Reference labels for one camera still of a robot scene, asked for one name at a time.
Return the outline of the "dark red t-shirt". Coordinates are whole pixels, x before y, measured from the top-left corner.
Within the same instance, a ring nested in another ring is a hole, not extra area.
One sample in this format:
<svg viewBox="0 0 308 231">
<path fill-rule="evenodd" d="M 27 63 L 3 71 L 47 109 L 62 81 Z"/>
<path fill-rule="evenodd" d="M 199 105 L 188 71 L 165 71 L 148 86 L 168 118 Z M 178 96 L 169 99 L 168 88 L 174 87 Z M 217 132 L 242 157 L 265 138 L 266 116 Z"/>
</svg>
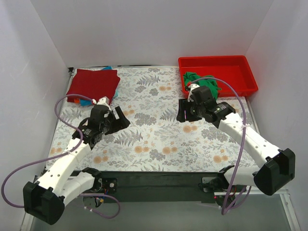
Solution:
<svg viewBox="0 0 308 231">
<path fill-rule="evenodd" d="M 80 99 L 77 94 L 95 100 L 106 96 L 111 101 L 119 82 L 117 70 L 78 69 L 67 92 L 70 95 L 67 101 L 73 103 L 74 99 Z"/>
</svg>

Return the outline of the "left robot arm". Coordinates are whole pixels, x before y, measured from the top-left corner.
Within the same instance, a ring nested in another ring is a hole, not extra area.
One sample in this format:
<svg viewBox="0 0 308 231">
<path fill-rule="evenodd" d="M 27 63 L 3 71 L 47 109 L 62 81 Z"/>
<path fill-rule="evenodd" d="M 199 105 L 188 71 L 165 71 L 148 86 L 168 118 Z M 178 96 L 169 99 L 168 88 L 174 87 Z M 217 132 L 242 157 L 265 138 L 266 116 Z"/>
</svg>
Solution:
<svg viewBox="0 0 308 231">
<path fill-rule="evenodd" d="M 111 110 L 108 105 L 95 105 L 90 116 L 76 128 L 64 156 L 56 160 L 37 181 L 24 186 L 25 212 L 53 225 L 60 219 L 65 207 L 84 192 L 103 197 L 107 181 L 99 170 L 87 167 L 72 180 L 70 176 L 104 135 L 116 133 L 129 125 L 119 106 Z"/>
</svg>

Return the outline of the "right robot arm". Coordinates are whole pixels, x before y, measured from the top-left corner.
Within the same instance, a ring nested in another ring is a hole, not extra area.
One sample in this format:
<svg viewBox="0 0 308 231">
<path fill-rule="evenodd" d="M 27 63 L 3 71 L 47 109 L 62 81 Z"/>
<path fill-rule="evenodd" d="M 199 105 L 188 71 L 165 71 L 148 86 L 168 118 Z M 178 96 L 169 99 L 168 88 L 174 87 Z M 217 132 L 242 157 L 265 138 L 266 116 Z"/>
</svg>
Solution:
<svg viewBox="0 0 308 231">
<path fill-rule="evenodd" d="M 275 194 L 295 177 L 295 154 L 282 150 L 244 124 L 244 118 L 226 102 L 217 103 L 207 86 L 191 84 L 187 99 L 179 100 L 177 121 L 194 122 L 204 119 L 232 137 L 253 158 L 257 168 L 236 169 L 227 166 L 206 184 L 213 189 L 227 189 L 230 185 L 257 187 L 266 195 Z"/>
</svg>

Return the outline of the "green t-shirt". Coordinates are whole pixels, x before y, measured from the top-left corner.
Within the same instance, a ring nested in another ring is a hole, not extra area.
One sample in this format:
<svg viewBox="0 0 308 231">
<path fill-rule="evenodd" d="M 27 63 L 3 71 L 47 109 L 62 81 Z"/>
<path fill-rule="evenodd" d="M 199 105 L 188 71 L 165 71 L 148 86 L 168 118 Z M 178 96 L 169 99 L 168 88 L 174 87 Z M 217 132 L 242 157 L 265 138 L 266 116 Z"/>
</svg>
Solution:
<svg viewBox="0 0 308 231">
<path fill-rule="evenodd" d="M 198 80 L 200 79 L 201 76 L 194 73 L 194 72 L 186 72 L 183 75 L 183 80 L 184 80 L 184 85 L 187 86 L 188 83 L 193 82 L 194 80 Z M 221 88 L 218 87 L 217 82 L 214 79 L 203 79 L 203 80 L 199 80 L 196 81 L 195 84 L 199 85 L 199 86 L 207 86 L 209 87 L 213 97 L 215 99 L 218 98 L 218 91 L 221 90 Z"/>
</svg>

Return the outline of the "blue folded t-shirt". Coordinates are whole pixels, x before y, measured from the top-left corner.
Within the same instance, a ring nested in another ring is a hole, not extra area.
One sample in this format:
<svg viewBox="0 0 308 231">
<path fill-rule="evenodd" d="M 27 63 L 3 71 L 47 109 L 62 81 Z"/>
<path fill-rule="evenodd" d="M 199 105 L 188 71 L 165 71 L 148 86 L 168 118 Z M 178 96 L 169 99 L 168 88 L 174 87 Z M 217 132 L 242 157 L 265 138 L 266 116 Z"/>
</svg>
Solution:
<svg viewBox="0 0 308 231">
<path fill-rule="evenodd" d="M 102 70 L 112 70 L 112 67 L 111 66 L 107 66 L 107 67 L 104 67 Z M 113 98 L 117 97 L 117 96 L 118 96 L 118 88 L 116 88 L 115 94 L 114 94 Z M 80 103 L 81 106 L 88 106 L 88 105 L 90 105 L 90 101 L 83 100 L 83 99 L 80 99 L 79 103 Z"/>
</svg>

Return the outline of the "floral patterned table mat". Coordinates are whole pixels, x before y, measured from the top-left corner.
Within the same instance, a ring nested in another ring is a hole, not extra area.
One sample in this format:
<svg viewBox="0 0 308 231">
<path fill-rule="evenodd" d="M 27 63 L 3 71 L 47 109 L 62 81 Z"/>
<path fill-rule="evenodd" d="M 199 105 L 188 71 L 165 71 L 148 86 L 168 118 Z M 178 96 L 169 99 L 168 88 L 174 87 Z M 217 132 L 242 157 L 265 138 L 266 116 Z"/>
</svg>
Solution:
<svg viewBox="0 0 308 231">
<path fill-rule="evenodd" d="M 256 163 L 224 132 L 203 120 L 176 120 L 183 97 L 176 67 L 120 67 L 118 95 L 111 107 L 120 106 L 130 126 L 103 136 L 77 165 L 101 171 L 210 171 L 239 162 Z"/>
</svg>

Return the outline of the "red plastic bin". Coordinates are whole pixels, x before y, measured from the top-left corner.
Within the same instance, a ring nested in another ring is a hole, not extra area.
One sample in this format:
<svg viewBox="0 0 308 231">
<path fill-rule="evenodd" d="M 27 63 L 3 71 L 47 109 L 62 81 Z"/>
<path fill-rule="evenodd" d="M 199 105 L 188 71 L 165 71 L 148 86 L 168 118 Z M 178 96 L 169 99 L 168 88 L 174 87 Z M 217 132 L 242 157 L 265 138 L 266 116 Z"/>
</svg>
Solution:
<svg viewBox="0 0 308 231">
<path fill-rule="evenodd" d="M 183 96 L 188 97 L 183 75 L 193 72 L 203 77 L 219 78 L 230 84 L 241 97 L 248 97 L 258 91 L 258 86 L 247 58 L 243 55 L 180 57 L 178 59 Z"/>
</svg>

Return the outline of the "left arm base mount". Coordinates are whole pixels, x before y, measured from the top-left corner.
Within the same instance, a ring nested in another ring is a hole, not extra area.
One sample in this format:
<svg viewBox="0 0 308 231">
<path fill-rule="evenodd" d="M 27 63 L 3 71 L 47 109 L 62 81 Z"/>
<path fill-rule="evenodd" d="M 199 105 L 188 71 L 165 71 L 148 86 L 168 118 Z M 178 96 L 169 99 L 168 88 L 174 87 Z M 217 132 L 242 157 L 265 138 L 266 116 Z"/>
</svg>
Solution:
<svg viewBox="0 0 308 231">
<path fill-rule="evenodd" d="M 117 178 L 100 178 L 95 189 L 99 193 L 114 194 L 117 192 L 117 184 Z"/>
</svg>

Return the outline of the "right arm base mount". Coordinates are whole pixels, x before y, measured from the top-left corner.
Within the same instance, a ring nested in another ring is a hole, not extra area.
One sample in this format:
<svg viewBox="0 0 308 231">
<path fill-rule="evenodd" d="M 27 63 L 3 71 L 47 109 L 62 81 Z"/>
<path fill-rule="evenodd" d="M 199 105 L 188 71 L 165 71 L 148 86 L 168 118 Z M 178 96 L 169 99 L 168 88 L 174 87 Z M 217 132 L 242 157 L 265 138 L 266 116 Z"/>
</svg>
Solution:
<svg viewBox="0 0 308 231">
<path fill-rule="evenodd" d="M 229 182 L 223 177 L 203 177 L 198 187 L 206 193 L 226 192 Z"/>
</svg>

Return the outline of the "aluminium frame rail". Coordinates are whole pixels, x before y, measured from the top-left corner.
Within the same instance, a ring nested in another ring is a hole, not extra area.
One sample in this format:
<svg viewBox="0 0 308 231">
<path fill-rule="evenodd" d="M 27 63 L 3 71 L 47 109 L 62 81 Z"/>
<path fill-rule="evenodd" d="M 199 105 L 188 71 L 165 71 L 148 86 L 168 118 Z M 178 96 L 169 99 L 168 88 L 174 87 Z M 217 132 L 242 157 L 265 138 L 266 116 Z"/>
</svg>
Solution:
<svg viewBox="0 0 308 231">
<path fill-rule="evenodd" d="M 246 188 L 246 191 L 243 192 L 243 195 L 248 193 L 248 187 Z M 226 192 L 214 192 L 215 196 L 224 196 L 226 194 Z M 250 190 L 249 194 L 257 194 L 257 195 L 264 195 L 264 193 L 262 191 L 260 191 L 258 188 L 256 187 L 252 187 Z M 289 190 L 286 188 L 281 188 L 279 189 L 277 192 L 275 192 L 274 194 L 289 194 Z"/>
</svg>

